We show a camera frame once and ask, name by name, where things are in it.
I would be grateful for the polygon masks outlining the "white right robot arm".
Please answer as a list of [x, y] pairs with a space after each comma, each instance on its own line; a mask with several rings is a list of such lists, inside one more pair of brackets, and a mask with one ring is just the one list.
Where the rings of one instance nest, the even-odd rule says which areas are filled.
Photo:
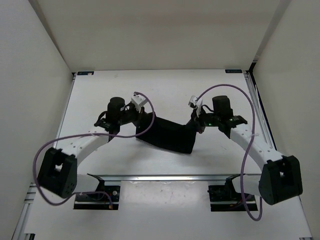
[[256, 195], [269, 205], [275, 205], [303, 193], [299, 160], [285, 156], [271, 148], [264, 139], [252, 133], [252, 127], [240, 115], [234, 115], [226, 95], [212, 98], [213, 110], [203, 109], [203, 100], [192, 96], [188, 105], [193, 109], [192, 121], [202, 133], [206, 127], [217, 127], [229, 139], [237, 143], [255, 161], [261, 170], [260, 176], [239, 174], [225, 180], [224, 193], [230, 200], [242, 193]]

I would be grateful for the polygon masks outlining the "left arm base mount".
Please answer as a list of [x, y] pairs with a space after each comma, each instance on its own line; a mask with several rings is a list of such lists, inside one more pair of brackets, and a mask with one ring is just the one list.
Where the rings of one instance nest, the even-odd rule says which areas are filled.
[[74, 190], [74, 210], [106, 210], [119, 209], [121, 186], [119, 183], [108, 183], [93, 174], [80, 175]]

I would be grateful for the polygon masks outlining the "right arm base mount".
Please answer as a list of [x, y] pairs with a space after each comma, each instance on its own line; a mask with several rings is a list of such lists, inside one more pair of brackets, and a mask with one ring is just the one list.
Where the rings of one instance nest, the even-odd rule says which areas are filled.
[[245, 212], [242, 196], [236, 192], [232, 180], [239, 177], [239, 174], [226, 178], [222, 185], [209, 185], [208, 194], [211, 212]]

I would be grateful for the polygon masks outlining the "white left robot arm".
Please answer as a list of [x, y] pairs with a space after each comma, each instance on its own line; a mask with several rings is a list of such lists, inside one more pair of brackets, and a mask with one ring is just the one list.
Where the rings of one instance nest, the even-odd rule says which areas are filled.
[[33, 171], [39, 192], [43, 189], [67, 200], [74, 194], [88, 194], [93, 200], [100, 200], [105, 194], [102, 180], [91, 174], [79, 174], [78, 166], [98, 148], [119, 138], [120, 127], [137, 124], [144, 114], [144, 106], [150, 100], [135, 92], [126, 103], [121, 97], [110, 99], [107, 110], [97, 118], [93, 127], [84, 134], [71, 135], [72, 142], [61, 148], [46, 150], [40, 170]]

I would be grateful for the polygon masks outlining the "black skirt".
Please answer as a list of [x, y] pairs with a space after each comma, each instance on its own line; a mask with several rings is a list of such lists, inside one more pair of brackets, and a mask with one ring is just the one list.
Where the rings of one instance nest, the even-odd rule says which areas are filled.
[[196, 141], [196, 134], [196, 124], [191, 120], [187, 124], [179, 124], [155, 117], [151, 128], [137, 138], [160, 149], [191, 154]]

